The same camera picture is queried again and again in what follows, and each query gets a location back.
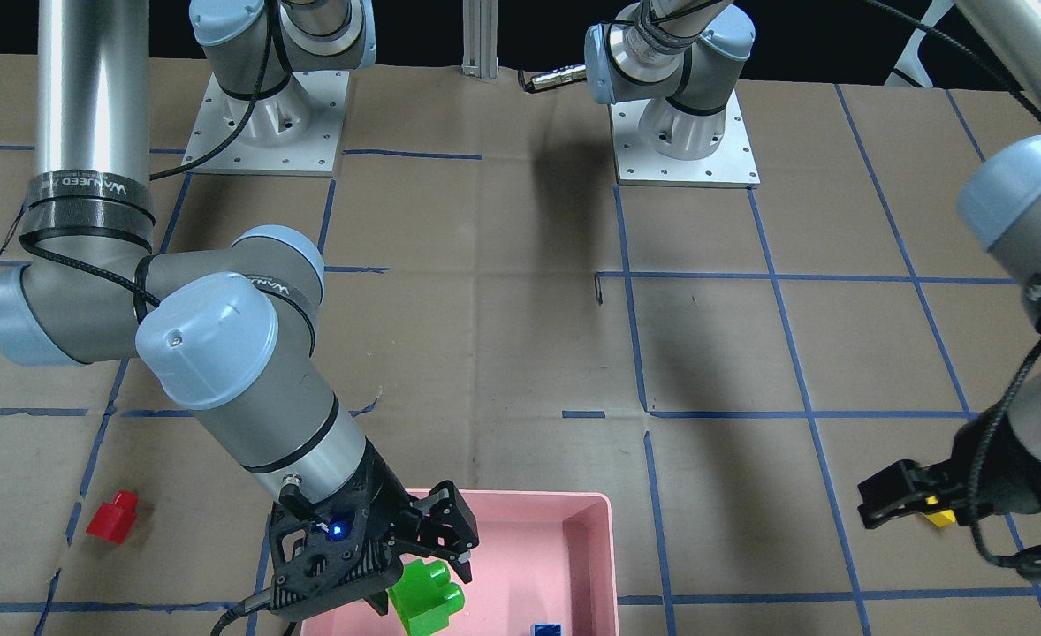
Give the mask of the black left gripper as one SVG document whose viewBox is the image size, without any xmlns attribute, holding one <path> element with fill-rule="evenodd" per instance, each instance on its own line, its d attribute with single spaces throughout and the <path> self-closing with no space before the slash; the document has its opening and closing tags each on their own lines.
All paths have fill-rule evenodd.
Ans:
<svg viewBox="0 0 1041 636">
<path fill-rule="evenodd" d="M 988 435 L 992 422 L 992 415 L 980 415 L 957 432 L 954 462 L 961 481 L 953 478 L 945 462 L 921 466 L 900 459 L 857 483 L 857 514 L 863 527 L 875 530 L 900 517 L 953 510 L 960 502 L 957 516 L 962 525 L 977 525 L 989 516 L 1041 515 L 1040 460 L 1018 442 L 1007 419 Z M 997 555 L 984 540 L 974 543 L 993 566 L 1041 583 L 1041 544 Z"/>
</svg>

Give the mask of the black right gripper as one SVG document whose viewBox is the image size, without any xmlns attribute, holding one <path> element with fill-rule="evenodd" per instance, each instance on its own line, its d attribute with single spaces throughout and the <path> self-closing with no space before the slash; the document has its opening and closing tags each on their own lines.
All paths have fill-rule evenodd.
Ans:
<svg viewBox="0 0 1041 636">
<path fill-rule="evenodd" d="M 403 553 L 445 561 L 461 583 L 473 582 L 481 538 L 459 487 L 441 481 L 413 499 L 372 443 L 358 470 L 312 511 L 298 519 L 282 504 L 271 508 L 269 612 L 278 618 L 310 619 L 359 601 L 386 616 L 404 574 L 392 546 L 400 535 Z"/>
</svg>

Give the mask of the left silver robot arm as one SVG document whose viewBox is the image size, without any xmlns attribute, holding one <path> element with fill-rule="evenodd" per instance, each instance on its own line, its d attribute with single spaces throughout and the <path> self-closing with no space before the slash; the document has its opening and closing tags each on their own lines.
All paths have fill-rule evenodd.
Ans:
<svg viewBox="0 0 1041 636">
<path fill-rule="evenodd" d="M 957 8 L 1014 76 L 1041 122 L 1041 1 L 960 1 Z M 723 104 L 750 57 L 750 18 L 731 1 L 639 1 L 592 26 L 584 63 L 600 104 L 649 100 L 650 145 L 674 160 L 713 149 Z M 949 459 L 902 459 L 857 487 L 872 530 L 953 511 L 986 563 L 1041 582 L 1041 134 L 994 154 L 962 186 L 958 215 L 1021 289 L 1040 335 L 997 403 L 961 427 Z"/>
</svg>

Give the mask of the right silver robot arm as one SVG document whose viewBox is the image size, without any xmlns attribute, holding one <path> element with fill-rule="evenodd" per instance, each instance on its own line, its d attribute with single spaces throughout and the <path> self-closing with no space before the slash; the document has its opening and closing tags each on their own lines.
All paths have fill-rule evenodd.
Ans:
<svg viewBox="0 0 1041 636">
<path fill-rule="evenodd" d="M 225 249 L 158 254 L 148 170 L 145 1 L 42 1 L 35 174 L 0 275 L 0 352 L 27 367 L 138 358 L 273 507 L 274 577 L 213 627 L 302 624 L 351 602 L 383 615 L 403 556 L 433 558 L 459 611 L 479 546 L 452 481 L 408 494 L 312 362 L 327 299 L 314 241 L 257 226 Z"/>
</svg>

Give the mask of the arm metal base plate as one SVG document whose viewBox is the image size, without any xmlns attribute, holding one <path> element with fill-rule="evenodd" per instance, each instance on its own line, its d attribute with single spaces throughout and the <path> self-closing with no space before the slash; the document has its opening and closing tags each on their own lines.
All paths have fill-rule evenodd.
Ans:
<svg viewBox="0 0 1041 636">
<path fill-rule="evenodd" d="M 611 104 L 616 177 L 624 186 L 755 188 L 762 184 L 735 90 L 722 111 L 694 116 L 665 98 Z"/>
<path fill-rule="evenodd" d="M 240 136 L 196 172 L 230 176 L 331 177 L 338 162 L 350 72 L 295 73 L 291 83 L 258 102 Z M 186 142 L 192 163 L 230 136 L 246 104 L 210 78 Z"/>
</svg>

